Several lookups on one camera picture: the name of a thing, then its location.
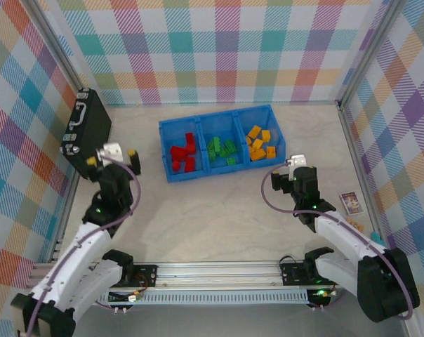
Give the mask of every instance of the white floor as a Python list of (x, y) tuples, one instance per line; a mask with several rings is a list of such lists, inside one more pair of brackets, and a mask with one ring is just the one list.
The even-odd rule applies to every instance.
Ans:
[[(108, 107), (111, 141), (124, 150), (135, 148), (142, 164), (141, 203), (113, 239), (111, 248), (136, 261), (277, 260), (329, 243), (292, 216), (277, 213), (260, 196), (260, 182), (268, 168), (168, 184), (161, 161), (158, 122), (193, 114), (248, 105), (167, 105)], [(355, 191), (366, 210), (359, 182), (332, 105), (273, 105), (287, 141), (287, 155), (305, 154), (318, 169), (322, 197), (345, 214), (338, 195)], [(81, 179), (69, 217), (63, 248), (73, 239), (98, 185)], [(271, 190), (267, 195), (279, 207), (293, 208), (291, 197)], [(372, 231), (368, 213), (352, 219)]]

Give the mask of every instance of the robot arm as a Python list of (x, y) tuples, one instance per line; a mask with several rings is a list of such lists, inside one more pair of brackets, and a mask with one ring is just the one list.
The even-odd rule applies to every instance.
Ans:
[[(407, 257), (400, 249), (386, 249), (360, 233), (356, 237), (351, 227), (326, 200), (320, 198), (317, 169), (306, 166), (303, 155), (288, 160), (289, 173), (271, 174), (274, 190), (289, 193), (295, 202), (294, 213), (313, 232), (328, 239), (342, 253), (324, 247), (305, 254), (304, 266), (310, 279), (325, 278), (341, 285), (357, 297), (369, 319), (380, 322), (407, 311), (405, 295), (387, 265), (371, 247), (392, 264), (409, 292), (413, 308), (420, 304)], [(339, 220), (307, 211), (318, 211)]]
[[(131, 169), (135, 174), (140, 174), (137, 153), (132, 151), (129, 154)], [(28, 296), (19, 293), (13, 299), (13, 321), (18, 331), (28, 331), (32, 312), (44, 295), (32, 336), (72, 336), (76, 323), (100, 294), (115, 284), (126, 285), (133, 277), (132, 256), (115, 250), (105, 254), (121, 223), (107, 230), (99, 230), (83, 240), (88, 233), (120, 219), (130, 211), (133, 203), (130, 175), (122, 167), (102, 159), (103, 156), (123, 162), (121, 148), (115, 143), (106, 144), (98, 151), (98, 158), (88, 160), (90, 179), (100, 183), (100, 191), (94, 195), (72, 243), (52, 270)], [(71, 254), (69, 260), (64, 263), (68, 254)], [(88, 266), (98, 256), (102, 256), (102, 260), (94, 270), (89, 270)]]

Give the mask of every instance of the black briefcase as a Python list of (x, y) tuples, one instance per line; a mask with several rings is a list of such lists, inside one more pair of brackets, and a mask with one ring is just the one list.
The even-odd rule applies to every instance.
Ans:
[(110, 129), (111, 119), (96, 91), (78, 91), (60, 151), (83, 178), (88, 178), (86, 159), (107, 143)]

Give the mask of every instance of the briefcase handle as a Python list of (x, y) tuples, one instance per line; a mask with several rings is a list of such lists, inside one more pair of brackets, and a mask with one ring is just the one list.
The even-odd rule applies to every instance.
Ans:
[(75, 108), (78, 110), (80, 107), (82, 107), (82, 110), (81, 110), (81, 114), (79, 115), (79, 120), (69, 122), (69, 129), (70, 130), (73, 130), (73, 128), (75, 126), (80, 126), (83, 122), (84, 115), (86, 114), (87, 105), (86, 105), (86, 103), (83, 103), (83, 102), (77, 102), (76, 105), (75, 105)]

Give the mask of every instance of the blue bin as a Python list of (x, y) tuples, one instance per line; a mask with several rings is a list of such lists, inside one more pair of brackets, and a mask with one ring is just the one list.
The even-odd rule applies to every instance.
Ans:
[[(251, 161), (245, 136), (255, 125), (260, 126), (262, 130), (270, 131), (270, 142), (264, 143), (263, 147), (266, 150), (267, 145), (275, 146), (276, 158)], [(184, 163), (182, 163), (179, 172), (173, 172), (170, 149), (173, 145), (184, 147), (185, 134), (189, 132), (194, 134), (197, 146), (197, 153), (194, 156), (195, 171), (183, 173)], [(270, 105), (160, 121), (159, 134), (162, 161), (169, 183), (276, 165), (285, 162), (286, 158), (286, 142)], [(237, 153), (227, 158), (235, 158), (235, 165), (228, 166), (227, 158), (220, 156), (217, 156), (214, 162), (209, 162), (206, 146), (213, 137), (219, 137), (222, 143), (229, 139), (233, 141)]]

